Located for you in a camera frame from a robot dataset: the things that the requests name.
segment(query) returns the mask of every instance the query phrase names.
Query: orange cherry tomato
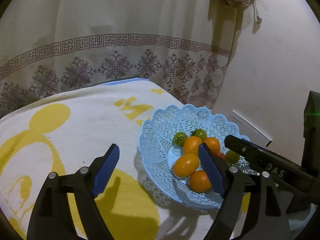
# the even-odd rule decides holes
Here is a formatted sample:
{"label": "orange cherry tomato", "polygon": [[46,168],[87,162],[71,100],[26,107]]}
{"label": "orange cherry tomato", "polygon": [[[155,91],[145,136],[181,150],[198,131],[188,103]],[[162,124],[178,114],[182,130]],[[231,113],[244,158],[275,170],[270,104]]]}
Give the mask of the orange cherry tomato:
{"label": "orange cherry tomato", "polygon": [[195,171],[192,173],[189,184],[191,189],[196,193],[203,193],[211,188],[208,176],[204,171]]}
{"label": "orange cherry tomato", "polygon": [[199,167],[199,158],[197,155],[187,153],[182,155],[173,165],[173,172],[178,177],[189,177]]}
{"label": "orange cherry tomato", "polygon": [[226,156],[223,153],[217,153],[217,156],[221,157],[224,160],[226,159]]}
{"label": "orange cherry tomato", "polygon": [[213,154],[220,152],[220,143],[217,138],[208,137],[203,142],[206,143]]}
{"label": "orange cherry tomato", "polygon": [[198,156],[199,145],[202,144],[202,140],[196,136],[188,137],[183,144],[183,153],[191,153]]}

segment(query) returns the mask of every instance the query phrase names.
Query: cherry tomato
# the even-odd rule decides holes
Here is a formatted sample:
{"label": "cherry tomato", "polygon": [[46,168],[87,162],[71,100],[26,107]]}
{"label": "cherry tomato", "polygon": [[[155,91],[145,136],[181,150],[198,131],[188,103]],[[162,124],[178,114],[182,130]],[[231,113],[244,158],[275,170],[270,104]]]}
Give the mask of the cherry tomato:
{"label": "cherry tomato", "polygon": [[213,156],[219,156],[219,152],[211,152]]}
{"label": "cherry tomato", "polygon": [[207,138],[207,133],[203,129],[195,129],[193,132],[191,132],[190,136],[196,136],[204,141]]}
{"label": "cherry tomato", "polygon": [[192,153],[184,154],[173,165],[173,172],[181,178],[189,177],[198,169],[199,163],[198,156]]}
{"label": "cherry tomato", "polygon": [[226,153],[226,161],[230,164],[236,164],[240,160],[240,155],[234,151],[228,150]]}
{"label": "cherry tomato", "polygon": [[188,136],[184,132],[177,132],[173,137],[173,142],[178,146],[183,146]]}
{"label": "cherry tomato", "polygon": [[191,189],[196,193],[203,193],[211,188],[208,176],[204,171],[195,171],[192,173],[189,184]]}
{"label": "cherry tomato", "polygon": [[209,149],[212,151],[213,155],[216,155],[215,153],[220,152],[220,142],[215,137],[208,137],[204,141],[206,145],[209,147]]}
{"label": "cherry tomato", "polygon": [[226,156],[223,153],[216,153],[216,155],[224,160],[226,159]]}
{"label": "cherry tomato", "polygon": [[183,154],[192,153],[198,156],[199,145],[202,144],[202,140],[196,136],[190,136],[185,140],[183,145]]}

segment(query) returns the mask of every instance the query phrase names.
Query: green cherry tomato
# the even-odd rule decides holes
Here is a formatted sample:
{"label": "green cherry tomato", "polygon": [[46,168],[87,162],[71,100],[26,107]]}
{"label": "green cherry tomato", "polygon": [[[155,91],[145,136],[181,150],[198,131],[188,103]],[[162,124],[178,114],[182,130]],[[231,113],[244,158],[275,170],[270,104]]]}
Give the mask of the green cherry tomato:
{"label": "green cherry tomato", "polygon": [[177,132],[173,137],[173,142],[178,146],[183,146],[188,136],[184,132]]}
{"label": "green cherry tomato", "polygon": [[240,155],[234,151],[228,150],[226,153],[226,161],[230,164],[236,164],[240,160]]}
{"label": "green cherry tomato", "polygon": [[204,141],[207,138],[207,133],[203,129],[195,129],[193,132],[191,132],[190,136],[199,137],[202,141]]}

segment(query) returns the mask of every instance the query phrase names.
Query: electrical outlet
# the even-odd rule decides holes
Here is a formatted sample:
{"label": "electrical outlet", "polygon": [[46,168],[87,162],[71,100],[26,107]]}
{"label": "electrical outlet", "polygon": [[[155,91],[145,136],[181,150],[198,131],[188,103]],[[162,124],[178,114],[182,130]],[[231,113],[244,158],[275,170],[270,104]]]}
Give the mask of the electrical outlet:
{"label": "electrical outlet", "polygon": [[229,120],[237,124],[239,127],[240,134],[248,136],[251,142],[261,147],[268,147],[269,144],[272,142],[272,139],[268,135],[263,133],[259,128],[257,128],[244,117],[242,117],[236,111],[232,111]]}

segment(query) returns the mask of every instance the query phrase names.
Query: blue plastic basket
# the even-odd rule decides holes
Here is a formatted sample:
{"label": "blue plastic basket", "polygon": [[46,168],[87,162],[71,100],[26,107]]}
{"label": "blue plastic basket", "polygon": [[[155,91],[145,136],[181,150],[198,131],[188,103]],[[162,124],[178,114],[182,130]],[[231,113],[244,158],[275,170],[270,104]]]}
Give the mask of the blue plastic basket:
{"label": "blue plastic basket", "polygon": [[[197,128],[217,138],[224,154],[228,151],[224,146],[227,135],[249,140],[247,136],[240,135],[238,126],[228,122],[222,114],[212,115],[208,108],[196,108],[190,104],[181,109],[172,105],[156,110],[151,120],[143,122],[138,139],[142,164],[150,179],[173,200],[197,209],[220,207],[223,199],[213,189],[195,193],[188,188],[188,179],[178,180],[171,173],[173,164],[182,155],[182,148],[172,144],[173,136],[179,131],[190,135]],[[243,158],[235,166],[243,172],[253,172]]]}

